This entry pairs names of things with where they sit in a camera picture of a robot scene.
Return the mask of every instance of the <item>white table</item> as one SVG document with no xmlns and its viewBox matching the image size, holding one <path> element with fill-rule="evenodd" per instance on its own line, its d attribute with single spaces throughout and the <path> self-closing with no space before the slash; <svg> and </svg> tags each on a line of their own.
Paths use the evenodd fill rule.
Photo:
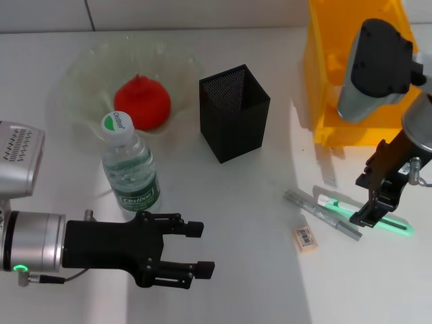
<svg viewBox="0 0 432 324">
<path fill-rule="evenodd" d="M 432 26 L 413 28 L 421 48 L 432 52 Z M 49 93 L 80 52 L 111 34 L 1 35 L 1 119 L 46 130 Z M 0 273 L 1 322 L 428 323 L 431 191 L 410 186 L 404 191 L 396 215 L 414 226 L 413 237 L 361 229 L 360 242 L 282 198 L 288 188 L 299 188 L 315 195 L 330 190 L 362 203 L 367 199 L 367 191 L 354 182 L 373 148 L 346 148 L 345 159 L 328 155 L 319 163 L 312 134 L 300 126 L 298 112 L 303 124 L 307 109 L 300 65 L 306 30 L 161 34 L 189 47 L 207 76 L 246 63 L 271 97 L 263 147 L 222 165 L 200 135 L 197 111 L 150 143 L 165 210 L 205 223 L 201 239 L 166 237 L 163 258 L 215 261 L 213 278 L 194 280 L 190 290 L 145 290 L 123 271 L 93 270 L 66 286 L 24 289 L 14 274 Z M 332 169 L 333 184 L 324 180 L 332 178 Z M 431 179 L 432 167 L 422 175 Z M 34 196 L 12 205 L 66 213 L 68 219 L 81 219 L 91 208 L 99 221 L 122 221 L 112 194 L 100 196 L 107 189 L 98 158 L 61 146 L 48 133 Z M 292 239 L 292 230 L 303 222 L 300 213 L 318 240 L 314 253 L 300 254 Z"/>
</svg>

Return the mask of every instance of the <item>water bottle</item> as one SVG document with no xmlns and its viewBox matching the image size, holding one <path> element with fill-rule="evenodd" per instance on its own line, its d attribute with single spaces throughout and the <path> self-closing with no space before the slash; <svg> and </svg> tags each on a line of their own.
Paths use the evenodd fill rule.
<svg viewBox="0 0 432 324">
<path fill-rule="evenodd" d="M 102 120 L 105 152 L 102 165 L 126 218 L 137 211 L 159 212 L 161 192 L 149 147 L 135 132 L 127 113 L 114 111 Z"/>
</svg>

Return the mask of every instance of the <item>yellow plastic box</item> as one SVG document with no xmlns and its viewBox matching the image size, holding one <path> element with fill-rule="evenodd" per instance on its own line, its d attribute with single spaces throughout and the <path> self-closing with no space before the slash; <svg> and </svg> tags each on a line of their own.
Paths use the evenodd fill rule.
<svg viewBox="0 0 432 324">
<path fill-rule="evenodd" d="M 362 23 L 391 23 L 417 46 L 400 0 L 309 0 L 310 23 L 303 64 L 314 142 L 324 146 L 376 145 L 400 131 L 403 112 L 419 95 L 411 86 L 397 105 L 384 105 L 359 124 L 345 122 L 336 110 L 352 41 Z"/>
</svg>

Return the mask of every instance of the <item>black mesh pen holder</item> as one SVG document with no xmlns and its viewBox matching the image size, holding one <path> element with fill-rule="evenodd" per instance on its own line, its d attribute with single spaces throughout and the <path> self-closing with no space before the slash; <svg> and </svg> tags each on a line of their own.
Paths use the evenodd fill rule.
<svg viewBox="0 0 432 324">
<path fill-rule="evenodd" d="M 200 128 L 220 163 L 261 147 L 270 97 L 246 65 L 200 80 Z"/>
</svg>

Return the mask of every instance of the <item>bottle cap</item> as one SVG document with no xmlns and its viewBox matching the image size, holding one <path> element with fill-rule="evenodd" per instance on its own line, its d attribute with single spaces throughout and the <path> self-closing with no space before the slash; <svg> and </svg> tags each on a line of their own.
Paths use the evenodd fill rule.
<svg viewBox="0 0 432 324">
<path fill-rule="evenodd" d="M 102 130 L 107 143 L 125 145 L 135 134 L 132 119 L 123 111 L 113 111 L 102 119 Z"/>
</svg>

